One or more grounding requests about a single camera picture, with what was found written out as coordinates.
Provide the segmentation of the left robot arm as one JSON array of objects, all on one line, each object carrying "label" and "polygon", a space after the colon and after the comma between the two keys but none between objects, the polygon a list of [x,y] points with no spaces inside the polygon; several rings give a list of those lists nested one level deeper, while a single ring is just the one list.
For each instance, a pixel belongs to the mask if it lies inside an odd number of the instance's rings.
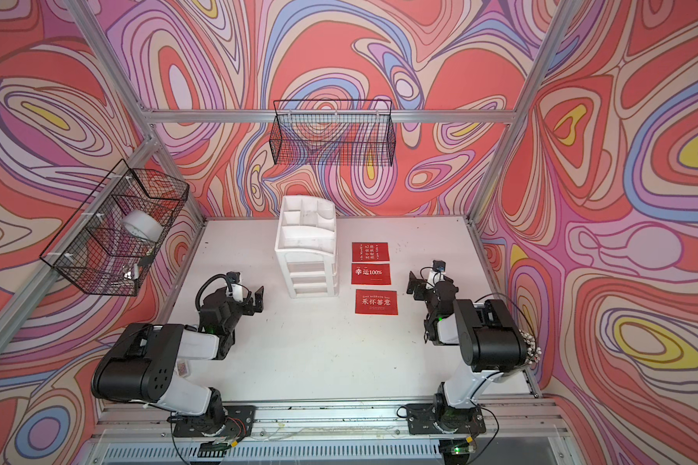
[{"label": "left robot arm", "polygon": [[236,326],[244,316],[264,310],[263,287],[250,290],[240,274],[211,276],[195,296],[199,323],[131,324],[95,369],[94,397],[116,403],[152,405],[184,418],[223,422],[221,394],[194,384],[179,373],[188,360],[224,360],[236,344]]}]

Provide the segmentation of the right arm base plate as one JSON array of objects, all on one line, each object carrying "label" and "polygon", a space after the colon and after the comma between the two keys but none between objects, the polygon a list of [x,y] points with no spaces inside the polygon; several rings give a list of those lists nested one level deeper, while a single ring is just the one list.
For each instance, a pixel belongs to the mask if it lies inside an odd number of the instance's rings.
[{"label": "right arm base plate", "polygon": [[467,434],[477,437],[486,433],[484,415],[479,406],[455,409],[446,405],[412,403],[396,413],[406,420],[411,435]]}]

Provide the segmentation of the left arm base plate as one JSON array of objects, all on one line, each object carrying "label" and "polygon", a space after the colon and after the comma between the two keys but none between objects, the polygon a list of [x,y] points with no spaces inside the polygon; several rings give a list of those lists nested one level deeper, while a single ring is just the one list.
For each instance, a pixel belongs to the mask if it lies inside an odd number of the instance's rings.
[{"label": "left arm base plate", "polygon": [[173,415],[169,424],[176,438],[242,440],[251,435],[255,414],[253,405],[231,405],[196,417]]}]

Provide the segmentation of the white plastic drawer organizer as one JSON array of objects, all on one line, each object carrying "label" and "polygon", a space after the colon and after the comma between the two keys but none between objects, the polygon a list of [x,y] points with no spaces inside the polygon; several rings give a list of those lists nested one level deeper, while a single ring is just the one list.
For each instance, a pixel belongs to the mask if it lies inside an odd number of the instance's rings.
[{"label": "white plastic drawer organizer", "polygon": [[274,252],[291,298],[338,296],[337,215],[332,201],[284,197]]}]

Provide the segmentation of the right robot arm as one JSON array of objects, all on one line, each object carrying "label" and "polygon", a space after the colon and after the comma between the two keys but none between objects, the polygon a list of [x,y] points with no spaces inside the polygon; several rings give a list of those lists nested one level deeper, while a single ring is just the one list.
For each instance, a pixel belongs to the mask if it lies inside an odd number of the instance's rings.
[{"label": "right robot arm", "polygon": [[519,328],[503,300],[463,300],[453,279],[435,270],[426,278],[410,273],[406,292],[426,306],[424,340],[459,348],[461,363],[437,395],[444,407],[472,409],[490,384],[538,362],[535,336]]}]

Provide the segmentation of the red postcard white text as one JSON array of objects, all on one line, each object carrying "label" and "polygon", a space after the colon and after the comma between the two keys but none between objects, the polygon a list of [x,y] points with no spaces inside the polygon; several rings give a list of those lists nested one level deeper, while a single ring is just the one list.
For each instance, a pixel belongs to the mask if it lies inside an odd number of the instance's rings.
[{"label": "red postcard white text", "polygon": [[387,242],[353,242],[352,261],[354,263],[387,263],[390,260]]}]

